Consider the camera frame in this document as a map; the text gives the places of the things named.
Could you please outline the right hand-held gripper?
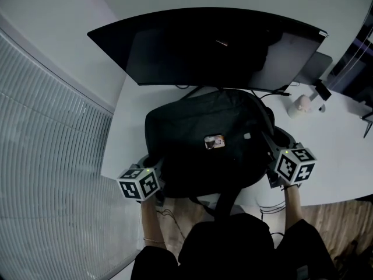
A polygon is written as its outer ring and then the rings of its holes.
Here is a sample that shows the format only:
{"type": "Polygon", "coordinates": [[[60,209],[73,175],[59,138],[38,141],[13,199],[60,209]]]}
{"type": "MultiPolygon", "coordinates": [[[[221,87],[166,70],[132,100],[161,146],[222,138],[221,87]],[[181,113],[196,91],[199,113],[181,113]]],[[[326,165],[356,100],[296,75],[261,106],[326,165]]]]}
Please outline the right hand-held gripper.
{"type": "Polygon", "coordinates": [[[262,135],[269,155],[266,175],[272,188],[300,186],[310,178],[317,159],[308,148],[279,127],[274,128],[273,135],[262,135]]]}

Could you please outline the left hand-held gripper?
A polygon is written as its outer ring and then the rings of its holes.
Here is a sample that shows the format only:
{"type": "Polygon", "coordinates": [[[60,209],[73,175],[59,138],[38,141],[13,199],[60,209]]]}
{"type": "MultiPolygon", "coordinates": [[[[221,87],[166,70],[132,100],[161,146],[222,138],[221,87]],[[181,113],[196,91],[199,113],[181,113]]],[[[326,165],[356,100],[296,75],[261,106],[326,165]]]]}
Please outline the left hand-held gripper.
{"type": "Polygon", "coordinates": [[[116,181],[124,198],[142,203],[150,197],[156,198],[156,205],[164,205],[164,181],[161,179],[161,167],[164,159],[154,160],[146,155],[137,163],[122,171],[116,181]]]}

